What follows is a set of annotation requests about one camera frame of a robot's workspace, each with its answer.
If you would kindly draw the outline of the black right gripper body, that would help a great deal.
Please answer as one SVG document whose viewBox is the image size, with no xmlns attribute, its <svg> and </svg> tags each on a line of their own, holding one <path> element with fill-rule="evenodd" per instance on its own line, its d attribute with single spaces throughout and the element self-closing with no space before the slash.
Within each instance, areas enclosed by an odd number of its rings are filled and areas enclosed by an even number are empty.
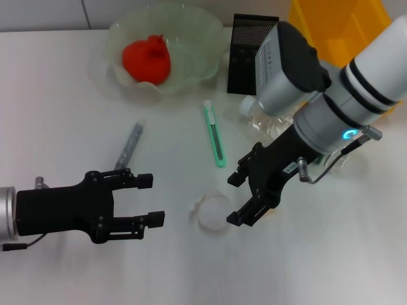
<svg viewBox="0 0 407 305">
<path fill-rule="evenodd" d="M 249 203 L 251 206 L 256 208 L 277 207 L 284 185 L 298 173 L 297 169 L 287 173 L 287 168 L 291 163 L 296 163 L 300 157 L 304 157 L 310 163 L 319 156 L 320 153 L 309 147 L 293 126 L 289 127 L 269 146 L 261 146 L 256 149 L 249 164 L 249 187 L 252 192 Z"/>
</svg>

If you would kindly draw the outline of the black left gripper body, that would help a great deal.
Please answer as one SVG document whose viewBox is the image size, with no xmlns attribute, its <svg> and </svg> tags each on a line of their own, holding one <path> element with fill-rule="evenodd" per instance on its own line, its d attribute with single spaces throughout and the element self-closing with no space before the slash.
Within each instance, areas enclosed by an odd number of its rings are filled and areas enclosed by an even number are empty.
<svg viewBox="0 0 407 305">
<path fill-rule="evenodd" d="M 82 231 L 91 241 L 109 240 L 113 191 L 103 174 L 92 171 L 74 186 L 33 189 L 17 193 L 15 220 L 20 236 Z"/>
</svg>

